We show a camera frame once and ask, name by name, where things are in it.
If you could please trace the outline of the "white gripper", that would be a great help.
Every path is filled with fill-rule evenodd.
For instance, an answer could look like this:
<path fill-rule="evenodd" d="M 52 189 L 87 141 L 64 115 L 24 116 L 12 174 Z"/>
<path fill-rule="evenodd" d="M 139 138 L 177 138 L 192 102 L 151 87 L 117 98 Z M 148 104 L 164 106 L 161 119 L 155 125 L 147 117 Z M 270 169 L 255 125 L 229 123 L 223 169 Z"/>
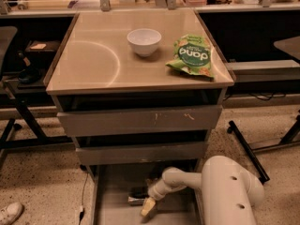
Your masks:
<path fill-rule="evenodd" d="M 141 216 L 146 218 L 156 207 L 156 201 L 162 200 L 167 194 L 172 192 L 173 188 L 169 186 L 162 178 L 153 181 L 148 187 L 149 197 L 143 202 Z"/>

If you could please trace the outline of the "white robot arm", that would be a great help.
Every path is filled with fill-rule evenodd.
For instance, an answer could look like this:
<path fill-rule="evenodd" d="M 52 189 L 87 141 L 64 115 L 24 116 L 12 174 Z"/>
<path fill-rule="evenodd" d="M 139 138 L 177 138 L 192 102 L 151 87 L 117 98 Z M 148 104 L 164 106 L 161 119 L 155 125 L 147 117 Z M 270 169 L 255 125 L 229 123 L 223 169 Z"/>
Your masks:
<path fill-rule="evenodd" d="M 141 216 L 146 218 L 158 201 L 184 188 L 201 192 L 204 225 L 257 225 L 252 207 L 263 201 L 263 184 L 253 173 L 224 156 L 207 159 L 201 172 L 165 169 L 148 188 Z"/>

